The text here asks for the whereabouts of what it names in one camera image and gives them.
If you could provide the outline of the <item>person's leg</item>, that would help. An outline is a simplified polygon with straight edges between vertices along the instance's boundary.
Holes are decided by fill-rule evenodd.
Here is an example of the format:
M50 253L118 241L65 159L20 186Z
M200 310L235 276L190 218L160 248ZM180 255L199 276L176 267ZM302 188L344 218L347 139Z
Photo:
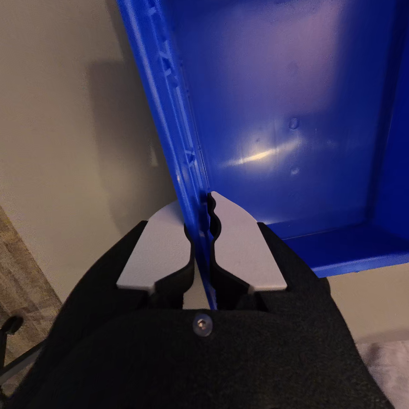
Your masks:
M356 344L372 377L394 408L409 407L409 341Z

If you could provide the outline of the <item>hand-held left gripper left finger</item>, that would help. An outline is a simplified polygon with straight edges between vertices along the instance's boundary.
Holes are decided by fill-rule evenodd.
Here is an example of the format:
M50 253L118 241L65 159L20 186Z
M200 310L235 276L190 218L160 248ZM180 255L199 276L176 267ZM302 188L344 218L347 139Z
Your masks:
M179 202L162 207L147 221L117 282L167 301L183 301L195 276L195 246Z

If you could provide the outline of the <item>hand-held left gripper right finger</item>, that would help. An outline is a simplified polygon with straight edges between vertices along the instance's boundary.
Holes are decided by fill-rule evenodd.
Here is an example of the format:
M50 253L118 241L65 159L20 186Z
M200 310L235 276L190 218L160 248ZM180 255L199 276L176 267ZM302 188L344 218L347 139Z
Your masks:
M208 193L210 281L217 302L239 302L242 296L284 291L287 283L256 219L216 191Z

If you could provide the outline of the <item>blue plastic bin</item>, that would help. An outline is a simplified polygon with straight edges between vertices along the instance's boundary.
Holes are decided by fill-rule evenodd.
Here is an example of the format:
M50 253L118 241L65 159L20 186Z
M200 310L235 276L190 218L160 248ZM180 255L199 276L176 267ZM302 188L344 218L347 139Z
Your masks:
M211 191L318 277L408 263L408 1L117 6L211 309Z

